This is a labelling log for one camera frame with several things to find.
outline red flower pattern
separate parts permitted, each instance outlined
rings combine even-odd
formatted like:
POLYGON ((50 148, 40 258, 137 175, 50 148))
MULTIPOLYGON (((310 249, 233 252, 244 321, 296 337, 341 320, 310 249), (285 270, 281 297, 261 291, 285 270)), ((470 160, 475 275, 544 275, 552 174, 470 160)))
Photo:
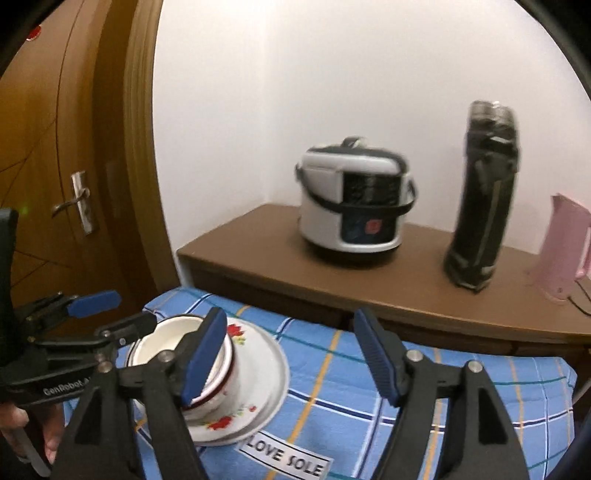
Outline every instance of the red flower pattern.
POLYGON ((244 335, 244 332, 240 330, 240 326, 233 323, 231 325, 228 325, 228 335, 230 337, 240 337, 244 335))
POLYGON ((232 417, 222 417, 215 423, 210 423, 207 425, 208 430, 221 430, 226 428, 232 422, 232 417))

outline black thermos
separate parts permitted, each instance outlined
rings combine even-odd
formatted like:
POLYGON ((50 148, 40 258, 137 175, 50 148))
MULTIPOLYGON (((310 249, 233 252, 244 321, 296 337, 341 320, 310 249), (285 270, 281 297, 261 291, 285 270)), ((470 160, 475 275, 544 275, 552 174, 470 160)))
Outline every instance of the black thermos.
POLYGON ((444 262, 457 286, 477 293, 491 280, 511 208, 518 157, 513 111, 498 102, 473 102, 462 205, 444 262))

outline blue plaid fabric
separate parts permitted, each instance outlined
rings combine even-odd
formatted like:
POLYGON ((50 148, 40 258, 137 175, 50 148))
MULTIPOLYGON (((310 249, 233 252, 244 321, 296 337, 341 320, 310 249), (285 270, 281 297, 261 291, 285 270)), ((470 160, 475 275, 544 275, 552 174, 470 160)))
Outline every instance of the blue plaid fabric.
MULTIPOLYGON (((275 336, 291 369, 288 397, 265 429, 334 459, 329 479, 369 479, 394 424, 397 409, 382 400, 354 334, 249 307, 194 288, 180 287, 146 305, 159 319, 211 307, 255 323, 275 336)), ((574 437, 571 398, 576 374, 561 358, 523 358, 455 352, 412 343, 433 361, 461 366, 477 359, 495 383, 522 444, 532 480, 542 480, 574 437)), ((126 351, 120 353, 122 366, 126 351)), ((445 432, 446 401, 438 401, 419 476, 433 478, 445 432)), ((139 447, 148 480, 160 479, 150 432, 139 414, 139 447)), ((212 480, 271 480, 271 473, 234 446, 200 449, 212 480)))

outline red sticker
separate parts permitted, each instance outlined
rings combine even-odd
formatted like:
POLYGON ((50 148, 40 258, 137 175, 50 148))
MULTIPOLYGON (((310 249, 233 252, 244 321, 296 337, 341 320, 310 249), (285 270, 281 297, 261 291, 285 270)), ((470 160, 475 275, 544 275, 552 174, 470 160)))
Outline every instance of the red sticker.
POLYGON ((367 235, 375 235, 382 229, 381 220, 368 220, 365 224, 365 233, 367 235))
POLYGON ((35 40, 39 35, 41 35, 41 25, 37 25, 31 30, 31 33, 29 33, 29 36, 27 37, 27 41, 35 40))

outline door frame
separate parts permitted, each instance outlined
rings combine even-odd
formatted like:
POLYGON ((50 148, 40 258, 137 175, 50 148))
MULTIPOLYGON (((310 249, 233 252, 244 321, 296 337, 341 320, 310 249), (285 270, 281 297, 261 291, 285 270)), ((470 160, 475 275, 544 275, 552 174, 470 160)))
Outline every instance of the door frame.
POLYGON ((125 60, 125 158, 137 229, 162 292, 179 284, 166 230, 154 154, 152 79, 163 0, 138 0, 125 60))

